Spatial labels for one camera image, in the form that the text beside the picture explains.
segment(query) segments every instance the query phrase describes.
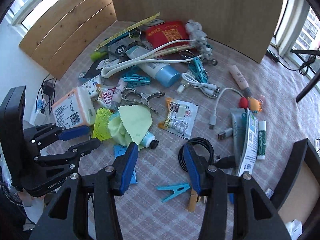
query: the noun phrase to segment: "white cable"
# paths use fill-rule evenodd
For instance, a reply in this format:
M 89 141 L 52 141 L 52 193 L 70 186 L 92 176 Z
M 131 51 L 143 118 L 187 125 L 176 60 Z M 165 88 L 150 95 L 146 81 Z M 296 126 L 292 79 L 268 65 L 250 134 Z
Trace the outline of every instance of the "white cable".
M 182 73 L 181 77 L 193 88 L 199 88 L 207 97 L 217 98 L 216 96 L 214 96 L 215 91 L 219 90 L 219 87 L 217 87 L 216 85 L 210 83 L 201 83 L 188 73 Z
M 150 51 L 150 52 L 148 52 L 148 53 L 146 53 L 146 54 L 144 54 L 144 55 L 142 55 L 142 56 L 140 56 L 140 57 L 133 58 L 133 59 L 130 59 L 130 60 L 127 60 L 127 61 L 118 63 L 118 64 L 116 64 L 116 65 L 103 68 L 103 69 L 101 70 L 101 76 L 104 77 L 104 78 L 109 78 L 109 77 L 112 76 L 114 73 L 117 73 L 117 72 L 119 72 L 119 71 L 121 71 L 121 70 L 123 70 L 123 69 L 129 68 L 129 67 L 131 67 L 131 66 L 133 66 L 133 65 L 138 64 L 138 63 L 137 63 L 138 60 L 142 60 L 142 59 L 144 59 L 144 58 L 146 58 L 146 57 L 154 54 L 154 53 L 157 52 L 158 50 L 161 50 L 161 49 L 163 49 L 163 48 L 165 48 L 165 47 L 167 47 L 167 46 L 169 46 L 169 45 L 171 45 L 171 44 L 178 43 L 178 42 L 185 42 L 185 41 L 187 41 L 187 42 L 197 42 L 197 41 L 194 41 L 194 40 L 176 40 L 176 41 L 170 41 L 170 42 L 168 42 L 168 43 L 166 43 L 166 44 L 164 44 L 164 45 L 162 45 L 162 46 L 160 46 L 160 47 L 158 47 L 158 48 L 156 48 L 156 49 L 154 49 L 154 50 L 152 50 L 152 51 Z M 180 60 L 177 60 L 177 61 L 166 61 L 166 60 L 163 60 L 163 61 L 148 61 L 148 62 L 179 63 L 179 62 L 188 62 L 188 61 L 191 61 L 191 60 L 193 60 L 193 58 L 187 59 L 187 60 L 185 60 L 185 61 L 180 61 Z
M 210 129 L 213 129 L 215 124 L 216 124 L 216 121 L 217 121 L 217 107 L 218 107 L 218 103 L 219 103 L 219 100 L 223 94 L 224 91 L 226 90 L 232 90 L 236 93 L 238 93 L 239 95 L 241 95 L 241 97 L 244 97 L 243 94 L 241 92 L 239 92 L 238 90 L 234 89 L 234 88 L 224 88 L 221 92 L 220 92 L 220 95 L 218 96 L 217 98 L 217 102 L 216 102 L 216 106 L 214 107 L 213 109 L 213 112 L 210 116 L 210 120 L 209 120 L 209 128 Z

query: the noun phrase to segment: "yellow ruler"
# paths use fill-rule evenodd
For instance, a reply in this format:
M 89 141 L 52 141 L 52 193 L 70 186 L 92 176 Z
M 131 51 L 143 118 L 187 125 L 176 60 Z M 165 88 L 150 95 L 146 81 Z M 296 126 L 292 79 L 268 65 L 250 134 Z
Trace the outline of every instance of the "yellow ruler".
M 128 27 L 128 28 L 125 28 L 124 30 L 118 32 L 117 34 L 113 35 L 112 37 L 110 37 L 110 38 L 106 39 L 105 41 L 101 42 L 101 43 L 96 47 L 95 51 L 97 51 L 97 50 L 100 49 L 101 47 L 105 46 L 105 45 L 108 44 L 110 41 L 114 40 L 115 38 L 119 37 L 120 35 L 122 35 L 122 34 L 124 34 L 124 33 L 126 33 L 126 32 L 129 32 L 129 31 L 131 31 L 131 30 L 133 30 L 133 29 L 135 29 L 135 28 L 138 28 L 139 26 L 141 26 L 141 25 L 143 25 L 143 24 L 145 24 L 145 23 L 147 23 L 147 22 L 153 21 L 153 20 L 156 19 L 158 16 L 160 16 L 160 13 L 157 13 L 157 14 L 155 14 L 155 15 L 147 18 L 147 19 L 144 19 L 144 20 L 142 20 L 142 21 L 140 21 L 140 22 L 137 22 L 137 23 L 131 25 L 131 26 Z

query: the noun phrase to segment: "red pouch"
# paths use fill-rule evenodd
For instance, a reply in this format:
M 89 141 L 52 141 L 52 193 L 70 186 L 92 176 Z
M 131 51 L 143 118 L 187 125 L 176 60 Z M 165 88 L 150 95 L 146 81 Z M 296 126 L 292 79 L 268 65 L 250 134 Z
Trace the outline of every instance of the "red pouch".
M 168 43 L 169 41 L 189 39 L 182 21 L 166 22 L 157 26 L 152 26 L 146 31 L 147 39 L 153 48 Z M 177 42 L 166 48 L 188 44 L 188 42 Z

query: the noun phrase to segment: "white wall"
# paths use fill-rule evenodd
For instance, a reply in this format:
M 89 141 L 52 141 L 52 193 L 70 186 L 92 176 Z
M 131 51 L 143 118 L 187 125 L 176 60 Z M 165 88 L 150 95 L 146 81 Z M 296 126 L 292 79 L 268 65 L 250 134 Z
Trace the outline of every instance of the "white wall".
M 30 120 L 42 80 L 48 72 L 20 48 L 21 35 L 4 19 L 0 24 L 0 103 L 12 87 L 26 85 L 23 119 Z

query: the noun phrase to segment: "metal screw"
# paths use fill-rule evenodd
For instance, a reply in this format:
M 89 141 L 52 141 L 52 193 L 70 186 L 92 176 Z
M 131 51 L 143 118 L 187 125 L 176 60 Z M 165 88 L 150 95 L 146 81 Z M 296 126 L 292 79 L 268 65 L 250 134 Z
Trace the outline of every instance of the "metal screw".
M 216 171 L 217 171 L 217 167 L 214 166 L 214 165 L 209 165 L 209 166 L 208 166 L 208 171 L 216 172 Z
M 71 179 L 78 179 L 78 177 L 79 177 L 79 174 L 78 174 L 78 173 L 72 173 L 72 174 L 70 175 L 70 178 L 71 178 Z
M 252 178 L 252 176 L 249 173 L 242 174 L 242 177 L 247 180 L 250 180 Z
M 111 165 L 104 168 L 104 170 L 105 170 L 106 172 L 113 172 L 114 169 L 115 169 L 115 168 L 114 168 L 113 166 L 111 166 Z

